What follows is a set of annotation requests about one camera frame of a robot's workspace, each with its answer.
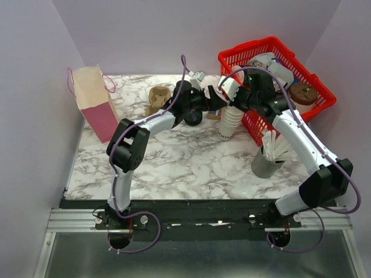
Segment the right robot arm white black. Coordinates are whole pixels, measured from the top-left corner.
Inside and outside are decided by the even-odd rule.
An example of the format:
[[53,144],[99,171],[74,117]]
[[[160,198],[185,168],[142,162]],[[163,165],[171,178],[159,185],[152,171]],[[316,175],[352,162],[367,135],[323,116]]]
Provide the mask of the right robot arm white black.
[[232,107],[242,112],[256,111],[287,140],[305,165],[309,177],[294,192],[270,205],[267,221],[279,227],[288,215],[324,206],[343,196],[348,186],[359,192],[351,178],[353,165],[339,159],[316,137],[291,102],[287,91],[270,71],[259,67],[243,67],[248,86],[239,85],[233,71],[220,81]]

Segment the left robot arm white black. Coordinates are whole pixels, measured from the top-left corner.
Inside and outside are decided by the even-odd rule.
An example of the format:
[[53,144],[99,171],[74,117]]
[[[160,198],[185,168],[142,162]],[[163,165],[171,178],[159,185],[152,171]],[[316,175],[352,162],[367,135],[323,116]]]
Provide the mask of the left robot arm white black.
[[208,86],[208,92],[209,97],[206,97],[204,89],[197,90],[188,81],[178,81],[173,96],[158,112],[141,120],[125,118],[119,122],[107,147],[114,179],[106,212],[113,227],[121,229],[128,224],[133,174],[143,161],[150,137],[176,127],[190,111],[215,111],[228,105],[213,86]]

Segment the white paper cup stack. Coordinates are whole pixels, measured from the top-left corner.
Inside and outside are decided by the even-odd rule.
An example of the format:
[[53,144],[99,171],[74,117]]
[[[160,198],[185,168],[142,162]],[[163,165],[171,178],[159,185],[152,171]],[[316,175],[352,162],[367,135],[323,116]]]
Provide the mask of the white paper cup stack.
[[218,133],[222,140],[229,140],[232,137],[237,127],[241,124],[244,114],[241,110],[231,106],[226,106],[223,109]]

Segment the black coffee cup lid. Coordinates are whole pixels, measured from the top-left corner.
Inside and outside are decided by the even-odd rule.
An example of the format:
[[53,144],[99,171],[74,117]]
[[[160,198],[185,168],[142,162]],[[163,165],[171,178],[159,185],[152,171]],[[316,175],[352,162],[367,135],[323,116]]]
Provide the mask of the black coffee cup lid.
[[185,114],[184,121],[189,126],[197,126],[202,122],[202,118],[202,111],[194,109]]

